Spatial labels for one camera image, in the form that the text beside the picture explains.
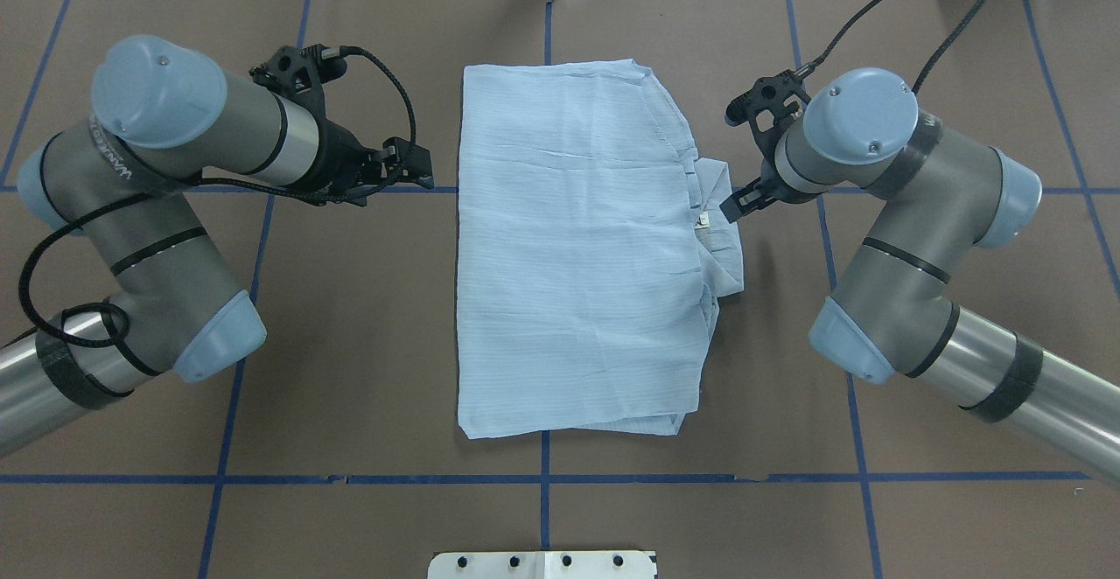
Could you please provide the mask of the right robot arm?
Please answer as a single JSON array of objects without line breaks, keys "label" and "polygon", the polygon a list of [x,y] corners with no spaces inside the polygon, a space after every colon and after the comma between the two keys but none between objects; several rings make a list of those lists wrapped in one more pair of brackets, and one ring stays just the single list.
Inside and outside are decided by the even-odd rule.
[{"label": "right robot arm", "polygon": [[896,73],[858,68],[816,95],[801,84],[808,74],[756,80],[725,108],[729,125],[752,128],[760,175],[721,209],[736,223],[843,184],[883,200],[809,343],[856,379],[915,380],[1116,485],[1116,385],[945,296],[971,249],[1004,248],[1032,223],[1040,177],[944,127]]}]

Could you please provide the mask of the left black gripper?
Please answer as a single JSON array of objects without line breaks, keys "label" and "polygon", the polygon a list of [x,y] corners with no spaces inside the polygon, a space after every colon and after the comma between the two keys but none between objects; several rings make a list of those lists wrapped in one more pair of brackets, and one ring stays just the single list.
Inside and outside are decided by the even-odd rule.
[{"label": "left black gripper", "polygon": [[435,188],[431,152],[402,137],[388,138],[381,147],[380,162],[376,151],[361,144],[348,129],[324,121],[320,146],[317,178],[321,184],[315,188],[316,206],[329,203],[366,206],[368,196],[389,185]]}]

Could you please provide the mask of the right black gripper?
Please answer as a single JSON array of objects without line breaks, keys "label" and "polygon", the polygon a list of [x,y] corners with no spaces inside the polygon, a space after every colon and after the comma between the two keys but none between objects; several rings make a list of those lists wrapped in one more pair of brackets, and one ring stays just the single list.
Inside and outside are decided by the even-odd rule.
[{"label": "right black gripper", "polygon": [[760,162],[759,174],[759,179],[755,184],[748,184],[732,192],[731,196],[720,204],[719,211],[724,213],[728,223],[739,223],[745,216],[765,209],[773,203],[799,205],[809,202],[808,192],[797,190],[780,175],[780,168],[773,157],[767,157]]}]

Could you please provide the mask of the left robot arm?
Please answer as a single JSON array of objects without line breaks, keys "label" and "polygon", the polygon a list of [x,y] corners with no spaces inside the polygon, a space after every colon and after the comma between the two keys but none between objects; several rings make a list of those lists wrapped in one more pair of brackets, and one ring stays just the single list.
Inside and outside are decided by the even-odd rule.
[{"label": "left robot arm", "polygon": [[[400,92],[409,133],[361,143],[326,112],[325,84],[347,60],[375,64]],[[137,34],[108,50],[85,120],[53,136],[17,175],[25,208],[52,233],[17,280],[31,328],[3,348],[3,454],[165,374],[207,380],[263,346],[267,328],[186,199],[226,185],[301,200],[348,203],[392,185],[433,187],[416,109],[384,62],[360,46],[280,46],[249,71]],[[115,277],[115,295],[45,316],[32,272],[80,234]]]}]

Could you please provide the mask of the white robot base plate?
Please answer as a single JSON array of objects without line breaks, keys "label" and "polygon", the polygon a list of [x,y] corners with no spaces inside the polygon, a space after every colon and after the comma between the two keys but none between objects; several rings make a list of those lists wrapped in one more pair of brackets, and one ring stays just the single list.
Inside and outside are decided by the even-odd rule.
[{"label": "white robot base plate", "polygon": [[655,552],[568,550],[444,552],[428,578],[659,578]]}]

